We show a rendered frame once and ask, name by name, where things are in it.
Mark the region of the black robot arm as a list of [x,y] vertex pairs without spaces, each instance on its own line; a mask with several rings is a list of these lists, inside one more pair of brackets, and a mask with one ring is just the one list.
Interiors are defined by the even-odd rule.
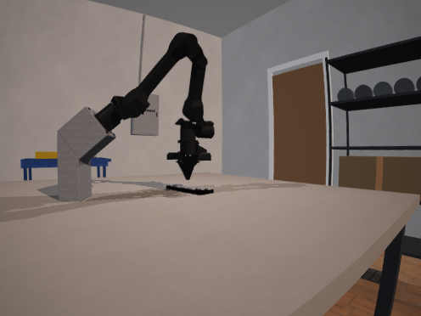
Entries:
[[[122,119],[126,120],[143,115],[144,111],[150,106],[149,95],[177,61],[185,57],[188,57],[192,62],[188,97],[182,108],[182,113],[189,121],[180,118],[175,125],[181,125],[180,137],[213,138],[215,134],[214,122],[204,121],[204,106],[202,103],[205,68],[208,60],[198,44],[197,37],[186,32],[179,32],[173,37],[166,54],[138,87],[130,91],[125,97],[114,96],[111,103],[94,116],[108,132],[117,127]],[[196,124],[193,122],[196,122]]]

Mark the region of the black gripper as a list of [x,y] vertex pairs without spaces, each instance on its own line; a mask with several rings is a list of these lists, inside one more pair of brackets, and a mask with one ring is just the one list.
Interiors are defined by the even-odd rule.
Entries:
[[199,161],[211,161],[211,154],[196,153],[196,143],[198,143],[198,140],[194,137],[182,137],[178,140],[178,143],[180,143],[180,151],[177,153],[168,153],[167,160],[177,160],[184,177],[186,180],[189,180],[194,166]]

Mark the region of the black keyboard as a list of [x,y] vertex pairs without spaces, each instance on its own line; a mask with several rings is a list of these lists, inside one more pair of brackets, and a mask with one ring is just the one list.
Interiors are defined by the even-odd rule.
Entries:
[[172,185],[166,186],[167,189],[182,191],[186,193],[196,194],[196,195],[206,195],[214,193],[214,189],[200,187],[200,186],[193,186],[193,185],[186,185],[181,183],[176,183]]

